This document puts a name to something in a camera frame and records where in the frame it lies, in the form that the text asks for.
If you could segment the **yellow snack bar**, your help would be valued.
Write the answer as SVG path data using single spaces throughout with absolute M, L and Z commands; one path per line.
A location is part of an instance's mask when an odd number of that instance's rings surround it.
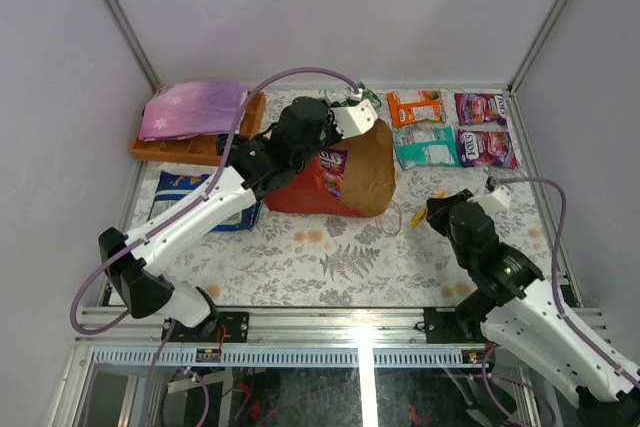
M 440 190 L 438 193 L 436 193 L 433 196 L 433 199 L 444 198 L 446 196 L 446 194 L 447 194 L 447 192 L 445 190 Z M 426 219 L 427 213 L 428 213 L 427 202 L 424 202 L 422 207 L 411 218 L 410 226 L 412 228 L 416 228 L 422 221 L 424 221 Z

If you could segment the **teal candy bag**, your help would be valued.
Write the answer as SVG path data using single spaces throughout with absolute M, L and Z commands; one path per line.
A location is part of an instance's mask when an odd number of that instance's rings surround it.
M 407 127 L 393 131 L 397 162 L 403 170 L 419 166 L 460 167 L 454 130 Z

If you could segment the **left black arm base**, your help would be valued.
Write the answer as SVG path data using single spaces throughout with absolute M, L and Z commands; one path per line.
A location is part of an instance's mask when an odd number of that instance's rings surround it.
M 250 314 L 239 310 L 222 310 L 209 315 L 196 327 L 177 322 L 169 335 L 170 342 L 180 343 L 246 343 Z

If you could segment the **white Fox's candy bag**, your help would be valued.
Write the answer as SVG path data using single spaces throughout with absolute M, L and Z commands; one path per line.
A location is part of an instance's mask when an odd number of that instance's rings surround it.
M 462 126 L 495 122 L 507 127 L 506 101 L 502 94 L 455 92 L 454 102 Z

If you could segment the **red paper bag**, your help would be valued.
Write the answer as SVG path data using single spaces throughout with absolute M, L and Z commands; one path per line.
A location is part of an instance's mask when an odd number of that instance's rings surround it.
M 326 149 L 346 150 L 342 193 L 334 198 L 324 186 L 318 155 L 293 182 L 264 199 L 272 211 L 287 214 L 372 218 L 383 214 L 396 189 L 392 131 L 378 119 L 366 134 Z

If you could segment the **orange Fox's candy bag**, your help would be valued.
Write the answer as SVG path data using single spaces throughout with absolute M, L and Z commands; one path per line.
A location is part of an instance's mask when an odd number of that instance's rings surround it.
M 446 122 L 440 90 L 402 90 L 387 94 L 392 124 L 396 129 L 421 122 Z

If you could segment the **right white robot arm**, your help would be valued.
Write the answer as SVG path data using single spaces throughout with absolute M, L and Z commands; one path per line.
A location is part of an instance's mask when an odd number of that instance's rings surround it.
M 500 240 L 489 214 L 509 203 L 505 187 L 426 202 L 427 223 L 448 239 L 476 286 L 455 309 L 458 334 L 484 337 L 518 357 L 576 407 L 583 425 L 638 425 L 638 365 L 587 325 L 524 253 Z

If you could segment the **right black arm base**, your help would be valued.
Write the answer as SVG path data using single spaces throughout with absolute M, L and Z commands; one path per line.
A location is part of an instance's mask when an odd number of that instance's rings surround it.
M 481 324 L 497 306 L 494 299 L 475 291 L 454 308 L 427 307 L 423 322 L 428 344 L 485 344 Z

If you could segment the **purple Fox's candy bag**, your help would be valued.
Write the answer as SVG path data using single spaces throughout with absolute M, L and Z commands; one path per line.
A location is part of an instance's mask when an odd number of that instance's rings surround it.
M 513 142 L 508 132 L 457 132 L 457 153 L 462 167 L 493 166 L 515 169 L 518 167 Z
M 325 189 L 336 199 L 341 197 L 348 159 L 346 150 L 326 149 L 318 155 Z

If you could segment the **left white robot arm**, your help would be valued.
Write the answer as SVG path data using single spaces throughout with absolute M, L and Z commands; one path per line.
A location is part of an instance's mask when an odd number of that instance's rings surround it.
M 195 340 L 212 339 L 219 328 L 212 301 L 198 288 L 169 281 L 168 263 L 222 221 L 291 183 L 308 161 L 345 134 L 337 108 L 297 98 L 269 129 L 232 147 L 214 175 L 154 222 L 130 233 L 104 231 L 98 239 L 101 258 L 128 314 L 141 319 L 162 312 Z

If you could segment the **green snack packet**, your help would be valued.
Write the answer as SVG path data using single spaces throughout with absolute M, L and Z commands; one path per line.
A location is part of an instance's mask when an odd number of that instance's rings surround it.
M 362 100 L 368 100 L 375 109 L 379 109 L 382 105 L 380 98 L 371 90 L 365 89 L 362 93 Z M 329 106 L 353 106 L 356 105 L 359 100 L 354 97 L 354 92 L 350 89 L 342 91 L 329 91 L 323 92 L 322 100 Z

